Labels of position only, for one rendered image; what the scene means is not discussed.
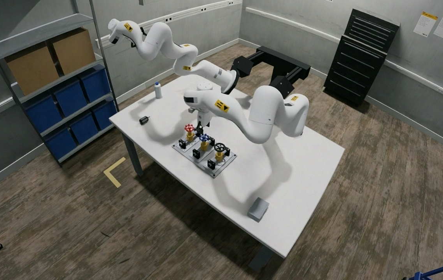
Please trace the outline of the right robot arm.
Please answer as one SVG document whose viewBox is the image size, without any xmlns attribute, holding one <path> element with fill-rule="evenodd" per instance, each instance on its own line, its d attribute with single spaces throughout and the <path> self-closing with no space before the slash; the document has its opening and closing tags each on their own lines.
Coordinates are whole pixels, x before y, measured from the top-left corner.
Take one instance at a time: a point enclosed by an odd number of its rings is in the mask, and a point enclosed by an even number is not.
<svg viewBox="0 0 443 280">
<path fill-rule="evenodd" d="M 166 23 L 154 23 L 144 42 L 139 25 L 133 21 L 120 22 L 113 18 L 108 24 L 108 30 L 111 31 L 108 38 L 111 43 L 119 44 L 124 38 L 130 38 L 135 43 L 139 55 L 145 60 L 154 59 L 159 50 L 165 57 L 176 59 L 173 71 L 179 76 L 200 75 L 221 86 L 220 90 L 223 93 L 226 93 L 235 81 L 235 70 L 225 71 L 207 60 L 192 67 L 198 49 L 191 44 L 179 46 L 174 43 L 172 32 Z"/>
</svg>

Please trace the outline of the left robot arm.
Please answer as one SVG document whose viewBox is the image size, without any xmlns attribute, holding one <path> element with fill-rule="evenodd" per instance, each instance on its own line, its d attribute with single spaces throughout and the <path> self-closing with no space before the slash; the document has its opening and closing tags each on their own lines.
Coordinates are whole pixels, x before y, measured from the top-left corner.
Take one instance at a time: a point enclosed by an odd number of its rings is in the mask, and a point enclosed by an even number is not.
<svg viewBox="0 0 443 280">
<path fill-rule="evenodd" d="M 230 119 L 249 141 L 259 145 L 268 141 L 273 124 L 279 125 L 282 132 L 291 138 L 301 135 L 310 105 L 304 95 L 291 94 L 284 100 L 275 87 L 261 86 L 254 92 L 249 119 L 246 119 L 239 102 L 227 94 L 214 91 L 208 81 L 199 82 L 196 90 L 185 91 L 184 102 L 189 106 L 189 113 L 211 111 Z"/>
</svg>

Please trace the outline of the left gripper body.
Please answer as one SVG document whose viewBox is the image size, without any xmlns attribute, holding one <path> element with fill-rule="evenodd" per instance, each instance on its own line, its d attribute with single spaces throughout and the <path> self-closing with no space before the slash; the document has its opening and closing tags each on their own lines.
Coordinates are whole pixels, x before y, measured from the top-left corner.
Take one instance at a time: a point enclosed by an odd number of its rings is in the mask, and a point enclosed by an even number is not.
<svg viewBox="0 0 443 280">
<path fill-rule="evenodd" d="M 199 121 L 201 122 L 201 126 L 205 127 L 210 120 L 212 119 L 212 112 L 201 112 L 200 110 L 198 110 L 198 123 Z"/>
</svg>

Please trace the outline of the white bottle with blue cap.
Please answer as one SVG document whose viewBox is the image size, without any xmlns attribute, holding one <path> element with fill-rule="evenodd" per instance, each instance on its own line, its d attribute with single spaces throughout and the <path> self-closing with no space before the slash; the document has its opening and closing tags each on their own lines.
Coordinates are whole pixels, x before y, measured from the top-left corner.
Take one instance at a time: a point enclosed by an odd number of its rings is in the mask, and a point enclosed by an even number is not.
<svg viewBox="0 0 443 280">
<path fill-rule="evenodd" d="M 154 85 L 154 91 L 156 98 L 161 98 L 161 85 L 159 84 L 159 82 L 156 82 L 156 84 Z"/>
</svg>

